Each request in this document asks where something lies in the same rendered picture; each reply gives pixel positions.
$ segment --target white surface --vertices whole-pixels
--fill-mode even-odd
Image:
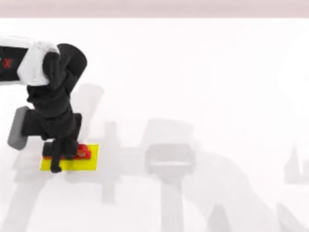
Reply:
[[[39,139],[20,154],[6,145],[25,87],[1,86],[1,232],[161,231],[160,210],[171,207],[160,203],[166,186],[144,165],[144,149],[157,142],[196,150],[182,187],[184,231],[283,232],[279,220],[305,231],[309,186],[285,183],[284,167],[293,146],[300,163],[309,158],[308,25],[1,19],[3,34],[85,52],[89,65],[72,104],[86,115],[81,141],[101,145],[96,172],[39,172]],[[99,90],[85,83],[104,89],[95,113]]]

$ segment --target yellow mat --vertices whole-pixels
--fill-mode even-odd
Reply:
[[[98,147],[99,145],[87,145],[91,151],[90,159],[74,159],[74,160],[60,160],[59,166],[63,171],[65,170],[77,170],[77,171],[95,171],[97,169],[98,159]],[[51,165],[51,159],[42,159],[41,171],[49,171]]]

